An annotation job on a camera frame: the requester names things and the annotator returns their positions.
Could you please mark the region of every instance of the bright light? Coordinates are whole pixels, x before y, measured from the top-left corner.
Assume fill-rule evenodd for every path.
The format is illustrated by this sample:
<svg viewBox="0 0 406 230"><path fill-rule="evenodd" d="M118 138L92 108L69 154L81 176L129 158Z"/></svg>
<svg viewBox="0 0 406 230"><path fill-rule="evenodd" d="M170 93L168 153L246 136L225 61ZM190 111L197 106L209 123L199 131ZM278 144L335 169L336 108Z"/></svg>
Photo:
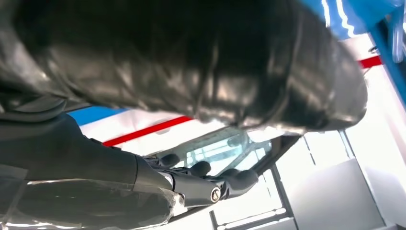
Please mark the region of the bright light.
<svg viewBox="0 0 406 230"><path fill-rule="evenodd" d="M326 20L326 27L330 26L330 8L327 5L327 0L321 0L324 9L324 18Z"/></svg>
<svg viewBox="0 0 406 230"><path fill-rule="evenodd" d="M53 225L51 223L42 223L38 222L36 224L15 224L15 223L6 223L6 226L11 226L11 227L21 227L21 228L27 228L27 227L41 227L41 226L54 226L59 229L75 229L77 227L67 227L67 226L61 226L61 225Z"/></svg>
<svg viewBox="0 0 406 230"><path fill-rule="evenodd" d="M256 143L261 143L266 140L271 140L271 139L277 138L277 137L283 135L284 133L285 132L280 131L280 130L270 127L270 126L247 132L249 138Z"/></svg>
<svg viewBox="0 0 406 230"><path fill-rule="evenodd" d="M355 37L356 35L354 34L354 26L348 24L348 17L346 16L344 12L344 7L342 5L342 0L336 0L337 1L337 10L338 14L340 15L340 18L342 19L342 27L348 30L348 36L349 37Z"/></svg>

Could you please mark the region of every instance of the red stripe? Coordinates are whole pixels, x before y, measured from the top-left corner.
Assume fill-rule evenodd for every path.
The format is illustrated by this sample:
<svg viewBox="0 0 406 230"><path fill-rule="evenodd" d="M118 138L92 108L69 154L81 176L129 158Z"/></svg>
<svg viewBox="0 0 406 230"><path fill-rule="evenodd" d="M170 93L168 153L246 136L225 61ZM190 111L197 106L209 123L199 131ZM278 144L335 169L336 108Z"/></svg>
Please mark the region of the red stripe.
<svg viewBox="0 0 406 230"><path fill-rule="evenodd" d="M374 67L374 66L379 66L379 65L382 64L382 61L379 58L379 56L370 57L370 58L361 60L359 62L360 62L360 65L364 69L371 68L371 67ZM133 140L135 138L139 138L139 137L151 134L151 133L155 133L155 132L164 130L166 128L169 128L169 127L172 127L172 126L175 126L175 125L179 125L181 123L184 123L184 122L187 122L187 121L190 121L190 120L193 120L193 118L186 117L186 116L181 116L181 117L169 120L169 121L165 121L165 122L156 124L154 126L150 126L150 127L135 131L133 133L126 134L126 135L118 137L118 138L108 140L108 141L104 142L103 144L105 146L118 145L118 144L124 143L126 141Z"/></svg>
<svg viewBox="0 0 406 230"><path fill-rule="evenodd" d="M379 56L370 57L360 61L361 66L364 69L371 68L374 66L382 65L381 58Z"/></svg>
<svg viewBox="0 0 406 230"><path fill-rule="evenodd" d="M108 141L104 142L103 145L105 145L105 146L118 145L118 144L124 143L126 141L133 140L135 138L139 138L139 137L145 136L150 133L155 133L155 132L164 130L166 128L169 128L169 127L172 127L172 126L175 126L175 125L178 125L178 124L190 121L190 120L193 120L193 119L190 117L187 117L187 116L181 116L181 117L169 120L169 121L165 121L165 122L156 124L154 126L150 126L150 127L135 131L133 133L126 134L126 135L118 137L118 138L108 140Z"/></svg>

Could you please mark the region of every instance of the motorcycle windshield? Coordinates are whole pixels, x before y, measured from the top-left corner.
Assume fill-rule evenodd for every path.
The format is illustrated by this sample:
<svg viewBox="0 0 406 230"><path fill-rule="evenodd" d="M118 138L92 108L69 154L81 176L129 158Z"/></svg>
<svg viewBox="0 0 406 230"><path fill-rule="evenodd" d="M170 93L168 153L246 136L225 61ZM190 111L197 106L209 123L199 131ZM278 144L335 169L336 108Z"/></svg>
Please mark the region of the motorcycle windshield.
<svg viewBox="0 0 406 230"><path fill-rule="evenodd" d="M173 191L150 186L68 179L0 179L2 229L142 229L166 224L183 205Z"/></svg>

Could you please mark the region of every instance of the windshield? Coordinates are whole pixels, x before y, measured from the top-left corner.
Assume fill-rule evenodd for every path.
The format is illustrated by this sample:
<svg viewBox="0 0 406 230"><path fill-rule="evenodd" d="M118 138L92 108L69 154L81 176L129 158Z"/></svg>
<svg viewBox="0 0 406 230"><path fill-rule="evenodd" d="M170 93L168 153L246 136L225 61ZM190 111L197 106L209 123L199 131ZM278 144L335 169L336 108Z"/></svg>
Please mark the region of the windshield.
<svg viewBox="0 0 406 230"><path fill-rule="evenodd" d="M230 168L249 169L270 149L269 140L261 143L252 142L245 131L226 127L159 152L156 156L178 155L180 162L175 167L189 168L197 162L206 161L212 168L208 175L215 176Z"/></svg>

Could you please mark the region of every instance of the black leather jacket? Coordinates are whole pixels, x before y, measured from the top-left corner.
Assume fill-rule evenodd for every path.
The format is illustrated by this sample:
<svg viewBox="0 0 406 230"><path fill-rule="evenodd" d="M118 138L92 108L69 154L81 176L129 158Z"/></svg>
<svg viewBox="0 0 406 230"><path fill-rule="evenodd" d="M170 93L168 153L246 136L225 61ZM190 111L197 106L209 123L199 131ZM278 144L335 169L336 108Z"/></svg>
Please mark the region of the black leather jacket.
<svg viewBox="0 0 406 230"><path fill-rule="evenodd" d="M298 133L365 114L358 63L296 0L3 2L3 112L47 95Z"/></svg>

